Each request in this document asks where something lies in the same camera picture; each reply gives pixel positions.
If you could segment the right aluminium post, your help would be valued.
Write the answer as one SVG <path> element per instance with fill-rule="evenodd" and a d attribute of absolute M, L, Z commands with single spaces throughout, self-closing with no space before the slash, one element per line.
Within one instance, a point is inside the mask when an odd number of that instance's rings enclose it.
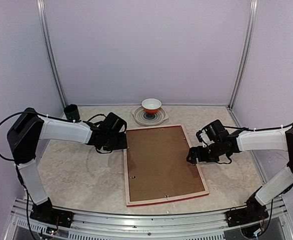
<path fill-rule="evenodd" d="M 258 10 L 258 3 L 259 3 L 258 0 L 251 0 L 250 1 L 248 23 L 247 23 L 247 27 L 246 27 L 244 44 L 243 44 L 243 48 L 242 48 L 242 52 L 241 52 L 241 57 L 240 57 L 239 67 L 238 67 L 237 74 L 236 74 L 235 83 L 234 83 L 233 90 L 232 90 L 231 97 L 230 97 L 229 104 L 228 104 L 228 108 L 230 111 L 232 111 L 235 107 L 236 100 L 239 95 L 241 84 L 243 81 L 246 64 L 247 64 L 247 61 L 249 58 L 252 38 L 253 38 L 253 34 L 254 34 L 257 10 Z"/>

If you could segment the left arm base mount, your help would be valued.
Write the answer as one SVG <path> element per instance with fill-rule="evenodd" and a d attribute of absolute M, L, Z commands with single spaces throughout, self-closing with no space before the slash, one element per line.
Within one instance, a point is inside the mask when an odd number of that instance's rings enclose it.
<path fill-rule="evenodd" d="M 56 227 L 70 228 L 74 213 L 68 210 L 54 208 L 50 205 L 33 205 L 30 218 Z"/>

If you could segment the grey striped plate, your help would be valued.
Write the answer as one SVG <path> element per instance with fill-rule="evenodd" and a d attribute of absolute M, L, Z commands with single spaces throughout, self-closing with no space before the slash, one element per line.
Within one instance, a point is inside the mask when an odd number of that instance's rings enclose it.
<path fill-rule="evenodd" d="M 141 126 L 158 126 L 169 119 L 169 115 L 160 108 L 157 113 L 147 113 L 142 106 L 131 111 L 134 120 Z"/>

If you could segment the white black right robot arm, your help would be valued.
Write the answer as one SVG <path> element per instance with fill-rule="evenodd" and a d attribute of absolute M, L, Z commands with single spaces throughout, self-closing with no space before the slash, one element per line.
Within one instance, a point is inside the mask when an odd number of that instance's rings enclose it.
<path fill-rule="evenodd" d="M 200 146 L 191 147 L 187 162 L 220 163 L 220 157 L 228 160 L 233 154 L 252 152 L 262 157 L 281 160 L 282 166 L 262 187 L 246 201 L 242 218 L 253 222 L 258 216 L 267 217 L 266 205 L 274 198 L 288 192 L 293 187 L 293 123 L 277 127 L 249 129 L 229 127 L 217 119 L 196 133 Z"/>

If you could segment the left aluminium post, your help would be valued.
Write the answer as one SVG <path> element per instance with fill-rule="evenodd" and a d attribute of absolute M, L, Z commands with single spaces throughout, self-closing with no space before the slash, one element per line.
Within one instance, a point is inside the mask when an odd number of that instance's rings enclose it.
<path fill-rule="evenodd" d="M 64 93 L 62 82 L 60 80 L 60 76 L 58 73 L 58 68 L 57 68 L 57 64 L 56 64 L 56 60 L 54 56 L 54 51 L 53 51 L 53 47 L 52 47 L 52 43 L 50 39 L 50 31 L 49 31 L 49 25 L 48 25 L 48 20 L 46 15 L 45 1 L 37 0 L 36 5 L 37 5 L 37 11 L 39 15 L 41 31 L 43 35 L 43 41 L 44 41 L 44 45 L 46 49 L 47 59 L 48 59 L 49 66 L 52 72 L 53 81 L 57 90 L 58 98 L 61 102 L 62 108 L 64 109 L 68 105 L 68 101 Z"/>

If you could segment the orange white bowl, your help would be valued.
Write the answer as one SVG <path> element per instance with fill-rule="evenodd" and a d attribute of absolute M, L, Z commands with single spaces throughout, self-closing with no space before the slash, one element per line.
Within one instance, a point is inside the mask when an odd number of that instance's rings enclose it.
<path fill-rule="evenodd" d="M 141 106 L 148 114 L 156 114 L 162 107 L 162 102 L 155 98 L 147 98 L 142 101 Z"/>

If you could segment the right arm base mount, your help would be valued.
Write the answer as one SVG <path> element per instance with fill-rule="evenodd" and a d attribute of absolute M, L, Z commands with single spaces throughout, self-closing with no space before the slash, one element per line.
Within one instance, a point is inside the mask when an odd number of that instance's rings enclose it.
<path fill-rule="evenodd" d="M 225 216 L 227 225 L 231 228 L 267 219 L 269 213 L 266 209 L 262 209 L 262 211 L 251 211 L 245 207 L 240 209 L 231 208 L 225 213 Z"/>

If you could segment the dark green mug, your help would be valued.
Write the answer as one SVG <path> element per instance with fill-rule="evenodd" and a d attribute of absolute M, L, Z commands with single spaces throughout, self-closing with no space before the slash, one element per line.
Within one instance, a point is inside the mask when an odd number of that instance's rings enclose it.
<path fill-rule="evenodd" d="M 67 105 L 63 109 L 63 112 L 64 112 L 64 115 L 65 115 L 65 117 L 66 117 L 66 119 L 68 121 L 78 122 L 78 121 L 81 120 L 80 113 L 79 113 L 79 109 L 78 109 L 78 106 L 76 104 Z"/>

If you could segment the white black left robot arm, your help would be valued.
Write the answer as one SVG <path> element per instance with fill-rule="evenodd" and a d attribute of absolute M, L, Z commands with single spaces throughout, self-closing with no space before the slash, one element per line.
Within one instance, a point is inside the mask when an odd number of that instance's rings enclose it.
<path fill-rule="evenodd" d="M 37 163 L 40 142 L 63 141 L 94 147 L 99 154 L 111 154 L 128 147 L 127 122 L 113 112 L 101 114 L 103 120 L 82 120 L 77 105 L 64 110 L 64 118 L 45 115 L 28 107 L 8 130 L 7 142 L 17 174 L 32 200 L 33 214 L 50 223 L 56 210 L 43 186 Z"/>

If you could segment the aluminium post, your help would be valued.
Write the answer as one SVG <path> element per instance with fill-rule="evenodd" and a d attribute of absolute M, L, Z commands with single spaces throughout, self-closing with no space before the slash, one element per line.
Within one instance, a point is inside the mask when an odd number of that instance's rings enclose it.
<path fill-rule="evenodd" d="M 62 82 L 60 80 L 60 76 L 58 73 L 58 68 L 57 68 L 57 64 L 56 64 L 56 60 L 54 56 L 54 51 L 53 51 L 53 47 L 52 47 L 52 43 L 50 39 L 50 31 L 49 31 L 49 25 L 48 25 L 48 20 L 46 15 L 45 1 L 37 0 L 36 5 L 37 5 L 37 11 L 39 15 L 41 31 L 43 35 L 43 41 L 44 41 L 44 45 L 46 49 L 47 59 L 48 59 L 49 66 L 52 72 L 53 81 L 57 90 L 58 98 L 61 102 L 62 108 L 64 109 L 68 105 L 68 101 L 64 93 Z"/>
<path fill-rule="evenodd" d="M 237 74 L 236 74 L 235 83 L 234 83 L 233 90 L 232 90 L 231 97 L 230 97 L 229 104 L 228 104 L 228 108 L 230 111 L 232 111 L 235 107 L 236 100 L 239 95 L 241 84 L 243 81 L 246 64 L 247 64 L 247 61 L 249 58 L 252 38 L 253 38 L 253 34 L 254 34 L 257 10 L 258 10 L 258 3 L 259 3 L 258 0 L 251 0 L 250 1 L 248 23 L 247 23 L 247 27 L 246 27 L 244 44 L 243 44 L 243 48 L 242 48 L 242 52 L 241 52 L 241 57 L 240 57 L 239 67 L 238 67 Z"/>

